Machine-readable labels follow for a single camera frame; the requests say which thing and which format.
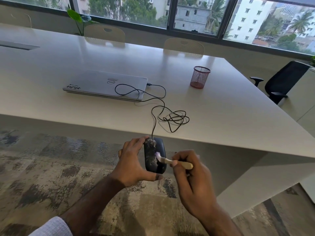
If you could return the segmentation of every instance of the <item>floor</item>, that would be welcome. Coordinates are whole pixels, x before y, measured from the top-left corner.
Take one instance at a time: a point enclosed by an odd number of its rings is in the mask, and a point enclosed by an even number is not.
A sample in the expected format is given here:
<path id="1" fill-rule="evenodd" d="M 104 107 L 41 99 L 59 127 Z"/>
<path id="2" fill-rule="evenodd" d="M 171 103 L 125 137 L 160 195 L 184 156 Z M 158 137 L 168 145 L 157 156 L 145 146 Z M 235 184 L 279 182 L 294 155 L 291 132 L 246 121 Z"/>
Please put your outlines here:
<path id="1" fill-rule="evenodd" d="M 119 144 L 0 131 L 0 235 L 28 235 L 62 214 L 118 161 Z M 143 161 L 140 151 L 139 159 Z M 315 206 L 300 185 L 235 217 L 244 236 L 311 236 Z M 116 195 L 91 235 L 206 235 L 183 208 L 173 178 Z"/>

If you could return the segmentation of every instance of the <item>black cable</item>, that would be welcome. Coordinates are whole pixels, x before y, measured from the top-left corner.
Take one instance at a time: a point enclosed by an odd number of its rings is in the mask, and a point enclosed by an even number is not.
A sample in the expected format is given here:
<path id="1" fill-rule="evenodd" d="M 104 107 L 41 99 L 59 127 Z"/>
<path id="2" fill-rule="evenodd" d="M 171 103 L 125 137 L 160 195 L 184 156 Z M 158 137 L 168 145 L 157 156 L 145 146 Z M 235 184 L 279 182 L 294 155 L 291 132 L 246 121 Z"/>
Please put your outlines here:
<path id="1" fill-rule="evenodd" d="M 132 90 L 132 91 L 130 91 L 130 92 L 128 92 L 128 93 L 125 93 L 125 94 L 120 94 L 120 93 L 118 93 L 118 92 L 116 91 L 116 88 L 117 88 L 119 85 L 126 85 L 126 86 L 129 86 L 129 87 L 134 88 L 134 90 Z M 144 93 L 146 93 L 146 94 L 152 96 L 153 98 L 150 98 L 150 99 L 147 99 L 147 100 L 138 100 L 138 98 L 137 98 L 137 101 L 138 101 L 138 102 L 147 102 L 147 101 L 150 101 L 150 100 L 152 100 L 152 99 L 159 99 L 159 100 L 161 100 L 161 101 L 163 102 L 163 106 L 162 106 L 162 105 L 157 105 L 157 106 L 155 106 L 155 107 L 153 107 L 153 108 L 151 109 L 151 114 L 152 114 L 152 116 L 153 116 L 153 118 L 154 118 L 154 126 L 153 126 L 152 134 L 151 134 L 151 137 L 152 137 L 152 138 L 153 138 L 154 129 L 155 129 L 156 124 L 157 124 L 157 119 L 156 119 L 155 115 L 153 114 L 153 109 L 155 109 L 155 108 L 157 108 L 157 107 L 163 107 L 162 111 L 161 111 L 161 112 L 159 113 L 159 115 L 158 115 L 158 119 L 160 119 L 160 120 L 163 121 L 163 122 L 167 122 L 167 123 L 168 123 L 169 130 L 171 131 L 171 133 L 176 132 L 176 131 L 179 129 L 180 126 L 182 126 L 182 125 L 184 125 L 184 124 L 186 124 L 186 123 L 189 122 L 189 117 L 186 116 L 186 111 L 184 111 L 184 110 L 178 110 L 178 111 L 172 112 L 168 107 L 165 107 L 165 102 L 164 102 L 162 99 L 165 98 L 165 96 L 166 96 L 166 89 L 165 89 L 163 86 L 161 86 L 161 85 L 156 85 L 156 84 L 147 84 L 147 85 L 148 85 L 148 86 L 159 86 L 159 87 L 162 87 L 162 88 L 164 89 L 164 91 L 165 91 L 164 96 L 163 96 L 163 97 L 157 97 L 157 96 L 154 96 L 154 95 L 152 95 L 152 94 L 149 94 L 149 93 L 147 93 L 146 91 L 143 91 L 143 90 L 141 90 L 141 89 L 136 89 L 135 87 L 133 87 L 133 86 L 131 86 L 131 85 L 128 85 L 128 84 L 118 84 L 118 85 L 115 87 L 115 92 L 116 92 L 117 94 L 121 95 L 121 96 L 124 96 L 124 95 L 128 95 L 128 94 L 132 93 L 133 91 L 138 91 L 138 93 L 139 93 L 139 95 L 140 95 L 140 91 L 142 91 L 142 92 L 144 92 Z M 168 111 L 170 111 L 170 113 L 167 115 L 167 116 L 169 116 L 169 118 L 166 118 L 166 117 L 160 118 L 160 115 L 163 113 L 163 111 L 164 111 L 165 109 L 167 109 Z M 175 124 L 178 125 L 178 127 L 177 127 L 174 131 L 172 131 L 170 122 L 173 122 L 173 123 L 175 123 Z"/>

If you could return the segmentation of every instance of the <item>black office chair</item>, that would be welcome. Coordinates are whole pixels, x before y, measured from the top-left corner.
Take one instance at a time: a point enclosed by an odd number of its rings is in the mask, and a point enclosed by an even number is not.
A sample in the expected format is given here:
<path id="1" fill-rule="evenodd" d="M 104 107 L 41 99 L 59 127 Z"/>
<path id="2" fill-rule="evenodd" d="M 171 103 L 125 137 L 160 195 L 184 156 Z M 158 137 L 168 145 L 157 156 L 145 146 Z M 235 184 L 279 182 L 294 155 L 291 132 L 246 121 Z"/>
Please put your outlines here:
<path id="1" fill-rule="evenodd" d="M 275 104 L 278 104 L 281 99 L 287 98 L 287 93 L 310 67 L 307 64 L 297 61 L 289 62 L 266 83 L 265 90 L 269 94 L 269 98 Z M 257 77 L 250 77 L 250 79 L 255 81 L 256 87 L 261 81 L 264 81 Z"/>

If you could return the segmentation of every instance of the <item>conference table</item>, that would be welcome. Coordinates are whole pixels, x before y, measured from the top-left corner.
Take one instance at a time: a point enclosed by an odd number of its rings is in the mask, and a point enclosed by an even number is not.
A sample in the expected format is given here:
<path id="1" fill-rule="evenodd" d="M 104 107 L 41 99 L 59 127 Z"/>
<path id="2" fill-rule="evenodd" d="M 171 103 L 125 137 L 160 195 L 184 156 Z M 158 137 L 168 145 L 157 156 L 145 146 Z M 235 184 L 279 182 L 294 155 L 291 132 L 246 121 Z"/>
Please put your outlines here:
<path id="1" fill-rule="evenodd" d="M 123 144 L 151 134 L 158 99 L 139 103 L 62 88 L 86 70 L 164 86 L 166 106 L 186 111 L 190 122 L 174 133 L 158 122 L 154 136 L 166 151 L 195 149 L 231 216 L 315 172 L 314 138 L 223 58 L 7 24 L 0 24 L 0 56 L 2 129 Z M 190 86 L 194 66 L 211 69 L 201 90 Z M 163 95 L 155 86 L 146 91 Z"/>

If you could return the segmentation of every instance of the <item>white shirt sleeve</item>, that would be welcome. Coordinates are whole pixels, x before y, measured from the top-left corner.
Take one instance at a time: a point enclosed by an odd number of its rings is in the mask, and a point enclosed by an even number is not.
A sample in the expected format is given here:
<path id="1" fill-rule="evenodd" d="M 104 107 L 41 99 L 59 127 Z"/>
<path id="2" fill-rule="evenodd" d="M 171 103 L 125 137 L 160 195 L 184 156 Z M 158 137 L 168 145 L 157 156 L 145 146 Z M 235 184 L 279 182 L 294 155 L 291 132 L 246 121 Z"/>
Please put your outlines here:
<path id="1" fill-rule="evenodd" d="M 73 236 L 68 225 L 56 216 L 47 221 L 29 236 Z"/>

